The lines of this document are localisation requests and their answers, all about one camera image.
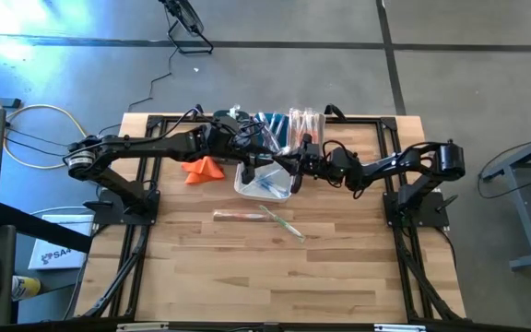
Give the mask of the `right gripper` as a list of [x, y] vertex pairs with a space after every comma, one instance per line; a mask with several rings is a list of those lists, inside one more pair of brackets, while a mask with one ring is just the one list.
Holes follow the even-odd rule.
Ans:
[[298, 194], [301, 190], [303, 175], [322, 178], [330, 184], [342, 184], [356, 162], [356, 153], [334, 139], [327, 140], [320, 146], [313, 143], [310, 138], [304, 138], [300, 153], [298, 156], [283, 157], [285, 170], [300, 170], [292, 177], [290, 188], [292, 194]]

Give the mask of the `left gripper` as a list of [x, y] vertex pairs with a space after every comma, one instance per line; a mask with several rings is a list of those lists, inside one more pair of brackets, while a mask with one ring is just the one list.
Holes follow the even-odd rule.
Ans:
[[242, 184], [255, 177], [255, 168], [276, 164], [289, 169], [289, 158], [284, 155], [264, 155], [266, 151], [244, 134], [233, 118], [207, 118], [200, 134], [200, 156], [242, 163]]

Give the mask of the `blue toothbrush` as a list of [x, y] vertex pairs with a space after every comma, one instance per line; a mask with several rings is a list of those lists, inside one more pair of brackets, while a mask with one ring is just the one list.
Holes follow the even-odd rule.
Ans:
[[276, 184], [268, 178], [255, 179], [254, 183], [276, 198], [288, 197], [290, 195], [289, 189], [287, 187]]
[[259, 170], [255, 180], [258, 182], [282, 183], [289, 180], [289, 174], [283, 168], [271, 168]]

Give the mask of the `translucent cream plastic bin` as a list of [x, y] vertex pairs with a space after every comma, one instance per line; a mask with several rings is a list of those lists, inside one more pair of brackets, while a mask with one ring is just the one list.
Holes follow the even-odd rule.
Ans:
[[321, 145], [325, 140], [325, 116], [311, 108], [289, 110], [287, 146], [289, 151], [299, 148], [303, 136], [308, 134], [314, 144]]

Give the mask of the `teal plastic bin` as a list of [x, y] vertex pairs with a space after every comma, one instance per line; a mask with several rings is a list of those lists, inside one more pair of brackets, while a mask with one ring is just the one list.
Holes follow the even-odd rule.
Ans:
[[289, 118], [283, 113], [258, 113], [254, 120], [258, 124], [258, 142], [274, 152], [288, 145]]

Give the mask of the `orange cloth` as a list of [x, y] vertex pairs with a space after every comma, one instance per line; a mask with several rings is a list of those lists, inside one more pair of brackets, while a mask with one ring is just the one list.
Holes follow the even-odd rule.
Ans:
[[188, 173], [186, 184], [203, 184], [225, 179], [222, 168], [211, 157], [183, 162], [182, 169]]

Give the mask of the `black floor fan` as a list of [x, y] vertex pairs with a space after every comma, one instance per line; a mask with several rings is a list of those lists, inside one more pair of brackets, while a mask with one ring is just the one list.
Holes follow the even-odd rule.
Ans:
[[[204, 25], [201, 18], [197, 15], [195, 9], [189, 0], [158, 0], [164, 9], [166, 20], [168, 22], [167, 37], [175, 47], [175, 50], [181, 54], [212, 54], [214, 45], [204, 35]], [[200, 38], [208, 48], [204, 50], [188, 51], [184, 50], [180, 44], [173, 39], [173, 32], [181, 26], [191, 37]]]

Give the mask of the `yellow can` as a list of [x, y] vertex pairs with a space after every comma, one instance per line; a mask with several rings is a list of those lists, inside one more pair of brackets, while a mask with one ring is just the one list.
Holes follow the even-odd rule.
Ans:
[[38, 279], [16, 276], [12, 277], [11, 298], [13, 302], [27, 300], [37, 296], [41, 290], [41, 282]]

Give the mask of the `white plastic handled bin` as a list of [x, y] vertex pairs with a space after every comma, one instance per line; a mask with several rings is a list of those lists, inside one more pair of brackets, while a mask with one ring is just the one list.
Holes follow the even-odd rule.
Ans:
[[[255, 177], [256, 177], [256, 174], [259, 172], [259, 170], [271, 169], [271, 168], [281, 168], [281, 167], [276, 164], [271, 164], [265, 167], [257, 168], [255, 170]], [[239, 163], [237, 165], [237, 169], [235, 173], [234, 190], [245, 199], [252, 199], [252, 200], [258, 200], [258, 201], [265, 201], [265, 202], [274, 202], [274, 203], [284, 203], [291, 196], [291, 193], [288, 197], [283, 197], [283, 198], [276, 198], [275, 196], [272, 196], [266, 190], [261, 189], [254, 183], [255, 177], [249, 184], [242, 184], [241, 172], [242, 172], [242, 163]], [[290, 192], [292, 178], [289, 175], [289, 180], [287, 182], [276, 183], [276, 184], [280, 184], [282, 186], [287, 187]]]

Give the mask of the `aluminium bracket strip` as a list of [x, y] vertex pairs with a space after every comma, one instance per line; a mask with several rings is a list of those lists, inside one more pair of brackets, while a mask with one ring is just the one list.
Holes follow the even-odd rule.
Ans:
[[425, 326], [399, 325], [399, 324], [374, 324], [374, 332], [427, 332]]
[[168, 330], [169, 324], [165, 322], [135, 322], [119, 324], [115, 332], [158, 332]]

